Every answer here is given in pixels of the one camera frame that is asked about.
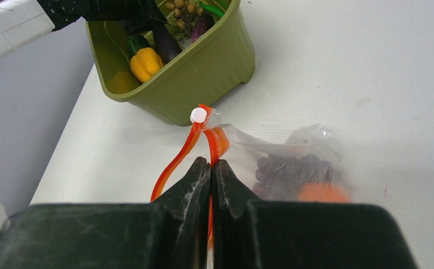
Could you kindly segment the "olive green plastic bin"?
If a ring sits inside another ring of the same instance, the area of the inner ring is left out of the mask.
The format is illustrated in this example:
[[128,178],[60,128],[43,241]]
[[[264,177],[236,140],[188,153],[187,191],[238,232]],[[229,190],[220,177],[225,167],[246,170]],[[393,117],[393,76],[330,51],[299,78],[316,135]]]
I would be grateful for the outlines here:
[[132,104],[175,126],[190,124],[199,104],[212,105],[255,71],[255,50],[239,1],[206,1],[223,11],[215,25],[149,81],[141,84],[130,69],[128,36],[115,21],[87,22],[86,28],[103,93]]

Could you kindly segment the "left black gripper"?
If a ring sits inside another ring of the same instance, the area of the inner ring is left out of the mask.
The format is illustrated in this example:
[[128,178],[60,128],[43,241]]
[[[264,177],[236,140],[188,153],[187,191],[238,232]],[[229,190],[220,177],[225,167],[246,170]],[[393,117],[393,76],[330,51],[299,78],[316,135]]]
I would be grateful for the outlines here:
[[127,35],[167,24],[166,16],[155,1],[87,1],[79,14],[86,21],[117,21]]

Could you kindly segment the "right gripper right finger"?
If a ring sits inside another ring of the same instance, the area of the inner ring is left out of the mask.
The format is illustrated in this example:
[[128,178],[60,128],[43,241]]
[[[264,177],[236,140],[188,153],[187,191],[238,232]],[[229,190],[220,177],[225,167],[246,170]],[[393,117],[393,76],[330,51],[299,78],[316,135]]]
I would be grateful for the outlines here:
[[416,268],[396,221],[366,204],[265,201],[211,170],[215,268]]

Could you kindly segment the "clear zip bag orange zipper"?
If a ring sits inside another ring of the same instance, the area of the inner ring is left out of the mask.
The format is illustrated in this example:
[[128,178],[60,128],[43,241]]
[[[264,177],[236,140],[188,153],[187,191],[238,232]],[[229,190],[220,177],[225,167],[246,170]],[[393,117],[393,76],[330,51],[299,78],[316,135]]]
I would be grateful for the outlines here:
[[340,212],[350,203],[333,136],[321,125],[275,144],[200,105],[152,203],[164,205],[160,240],[172,252],[339,253],[351,246]]

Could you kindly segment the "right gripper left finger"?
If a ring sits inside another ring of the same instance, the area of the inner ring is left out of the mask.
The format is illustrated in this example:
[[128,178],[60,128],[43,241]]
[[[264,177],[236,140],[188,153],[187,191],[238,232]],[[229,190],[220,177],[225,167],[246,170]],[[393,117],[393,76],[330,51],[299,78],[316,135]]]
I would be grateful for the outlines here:
[[0,231],[0,268],[205,268],[210,165],[150,203],[41,204]]

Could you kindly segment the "purple toy eggplant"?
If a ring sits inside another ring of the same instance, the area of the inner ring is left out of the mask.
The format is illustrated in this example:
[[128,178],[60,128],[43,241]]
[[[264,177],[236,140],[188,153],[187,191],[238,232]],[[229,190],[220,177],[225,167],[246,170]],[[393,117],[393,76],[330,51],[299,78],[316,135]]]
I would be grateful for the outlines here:
[[165,64],[182,52],[177,40],[171,35],[168,28],[163,24],[154,24],[151,27],[153,39],[158,54]]

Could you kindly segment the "dark red grape bunch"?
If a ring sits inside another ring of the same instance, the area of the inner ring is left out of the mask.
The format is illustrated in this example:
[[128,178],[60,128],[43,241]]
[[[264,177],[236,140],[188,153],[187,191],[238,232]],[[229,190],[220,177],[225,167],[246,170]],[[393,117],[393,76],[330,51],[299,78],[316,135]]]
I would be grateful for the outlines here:
[[252,190],[262,199],[297,200],[307,183],[331,183],[345,190],[341,171],[314,154],[302,157],[264,156],[258,159]]

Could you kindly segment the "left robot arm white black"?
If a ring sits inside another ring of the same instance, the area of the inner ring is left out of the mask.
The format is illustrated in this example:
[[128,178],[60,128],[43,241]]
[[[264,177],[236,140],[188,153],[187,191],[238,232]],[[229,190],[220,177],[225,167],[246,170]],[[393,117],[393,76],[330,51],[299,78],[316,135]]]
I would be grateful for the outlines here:
[[129,35],[167,24],[155,1],[0,1],[0,59],[80,18],[122,21]]

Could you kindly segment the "orange toy fruit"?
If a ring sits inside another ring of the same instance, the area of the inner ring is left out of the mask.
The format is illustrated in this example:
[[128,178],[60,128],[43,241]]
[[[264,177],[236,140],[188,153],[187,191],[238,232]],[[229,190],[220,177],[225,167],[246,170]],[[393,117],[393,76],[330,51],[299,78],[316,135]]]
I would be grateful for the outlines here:
[[351,203],[349,195],[331,183],[307,183],[297,195],[302,202]]

